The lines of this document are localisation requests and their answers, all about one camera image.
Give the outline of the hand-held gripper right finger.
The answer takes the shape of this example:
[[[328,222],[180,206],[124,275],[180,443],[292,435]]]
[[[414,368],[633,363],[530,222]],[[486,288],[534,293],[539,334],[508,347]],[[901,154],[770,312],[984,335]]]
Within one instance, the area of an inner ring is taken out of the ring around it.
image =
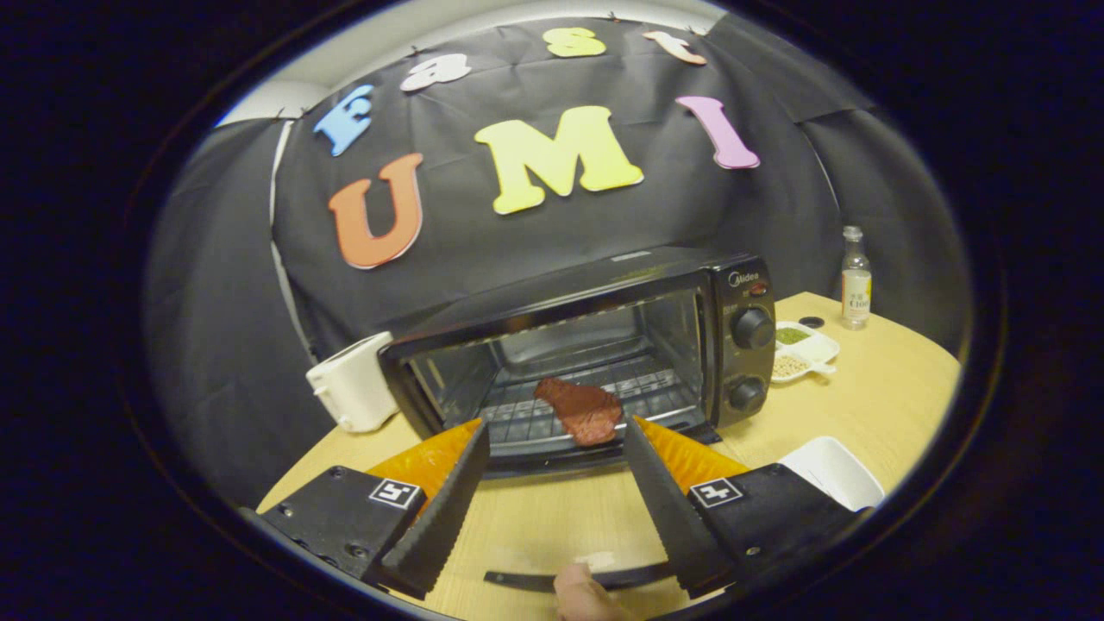
[[[781,463],[747,469],[690,436],[631,417],[624,456],[679,586],[745,596],[808,569],[860,511]]]

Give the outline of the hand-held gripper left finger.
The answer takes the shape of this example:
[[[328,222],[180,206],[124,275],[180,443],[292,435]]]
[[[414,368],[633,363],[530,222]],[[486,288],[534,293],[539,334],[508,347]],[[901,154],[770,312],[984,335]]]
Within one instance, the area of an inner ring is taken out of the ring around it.
[[[358,581],[424,599],[438,581],[490,457],[476,419],[368,469],[323,469],[257,518]]]

